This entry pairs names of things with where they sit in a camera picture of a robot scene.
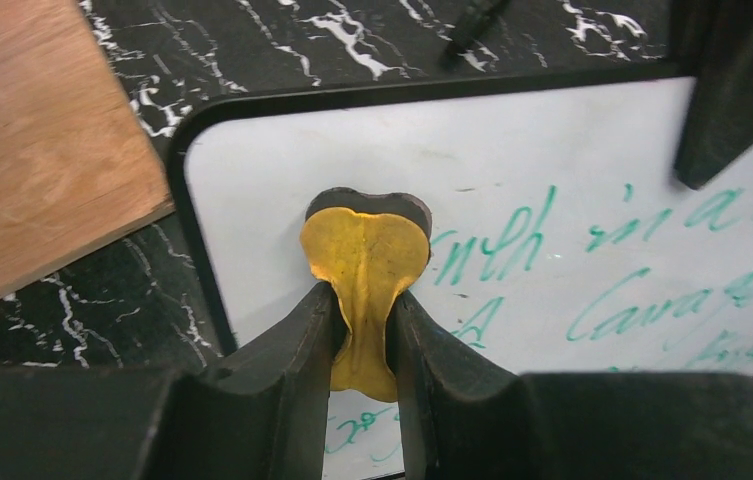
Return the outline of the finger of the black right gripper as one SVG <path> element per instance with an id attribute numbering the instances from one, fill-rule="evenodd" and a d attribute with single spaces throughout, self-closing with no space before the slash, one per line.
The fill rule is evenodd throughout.
<path id="1" fill-rule="evenodd" d="M 698 190 L 753 146 L 753 1 L 675 1 L 670 26 L 695 79 L 673 169 Z"/>

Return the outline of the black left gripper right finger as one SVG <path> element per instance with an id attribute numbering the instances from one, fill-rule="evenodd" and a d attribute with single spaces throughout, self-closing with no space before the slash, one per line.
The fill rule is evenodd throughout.
<path id="1" fill-rule="evenodd" d="M 387 338 L 409 479 L 753 479 L 753 377 L 516 375 L 410 293 Z"/>

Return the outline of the yellow bone-shaped eraser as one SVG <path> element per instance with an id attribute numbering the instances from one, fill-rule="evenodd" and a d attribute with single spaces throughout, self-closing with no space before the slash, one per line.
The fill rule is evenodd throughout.
<path id="1" fill-rule="evenodd" d="M 312 275 L 331 285 L 346 329 L 331 368 L 331 390 L 397 400 L 387 323 L 397 297 L 429 262 L 431 230 L 429 207 L 409 193 L 334 187 L 309 204 L 300 244 Z"/>

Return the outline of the small whiteboard black frame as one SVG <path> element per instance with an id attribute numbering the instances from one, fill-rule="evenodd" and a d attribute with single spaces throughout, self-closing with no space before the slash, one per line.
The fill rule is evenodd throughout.
<path id="1" fill-rule="evenodd" d="M 331 287 L 299 235 L 349 187 L 429 207 L 403 293 L 513 374 L 753 377 L 753 146 L 698 190 L 676 178 L 694 86 L 640 66 L 205 104 L 166 173 L 227 357 Z M 406 477 L 398 398 L 330 388 L 345 333 L 340 314 L 318 479 Z"/>

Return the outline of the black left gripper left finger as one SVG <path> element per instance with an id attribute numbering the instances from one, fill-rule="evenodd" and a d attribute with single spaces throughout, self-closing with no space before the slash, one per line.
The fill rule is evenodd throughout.
<path id="1" fill-rule="evenodd" d="M 0 368 L 0 479 L 318 479 L 339 325 L 320 283 L 198 374 Z"/>

